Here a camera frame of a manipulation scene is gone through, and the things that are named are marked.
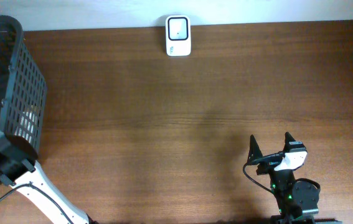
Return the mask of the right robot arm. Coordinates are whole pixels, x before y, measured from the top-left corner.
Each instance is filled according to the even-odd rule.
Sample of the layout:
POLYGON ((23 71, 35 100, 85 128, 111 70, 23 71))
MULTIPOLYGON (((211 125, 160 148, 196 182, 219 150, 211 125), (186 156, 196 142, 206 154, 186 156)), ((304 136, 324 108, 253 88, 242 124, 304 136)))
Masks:
POLYGON ((314 223, 319 213, 320 185, 310 179, 294 177, 294 171, 302 167, 308 151, 306 146, 285 133, 282 151, 264 156, 257 140, 250 136, 249 152, 245 169, 257 166, 257 175, 269 175, 270 186, 257 182, 244 170, 244 175, 257 186, 271 193, 276 199, 279 214, 270 218, 270 223, 314 223))

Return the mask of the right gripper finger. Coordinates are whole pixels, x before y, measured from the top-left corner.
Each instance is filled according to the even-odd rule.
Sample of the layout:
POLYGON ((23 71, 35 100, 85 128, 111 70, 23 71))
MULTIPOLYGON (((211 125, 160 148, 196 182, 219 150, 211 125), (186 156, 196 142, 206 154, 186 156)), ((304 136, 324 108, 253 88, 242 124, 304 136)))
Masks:
POLYGON ((285 132, 285 146, 283 148, 284 152, 290 152, 295 147, 295 139, 289 132, 285 132))
POLYGON ((262 158, 263 158, 263 154, 261 153, 257 140, 255 139, 254 135, 251 135, 250 142, 249 142, 247 164, 256 165, 260 163, 262 158))

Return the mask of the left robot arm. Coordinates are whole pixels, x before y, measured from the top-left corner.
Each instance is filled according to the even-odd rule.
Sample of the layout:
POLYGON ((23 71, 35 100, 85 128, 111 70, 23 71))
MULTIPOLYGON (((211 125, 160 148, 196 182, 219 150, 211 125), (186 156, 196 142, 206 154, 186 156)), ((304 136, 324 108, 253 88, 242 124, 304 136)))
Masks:
POLYGON ((52 223, 94 223, 90 216, 71 203, 49 180, 37 161, 37 153, 21 136, 0 130, 0 185, 30 200, 52 223))

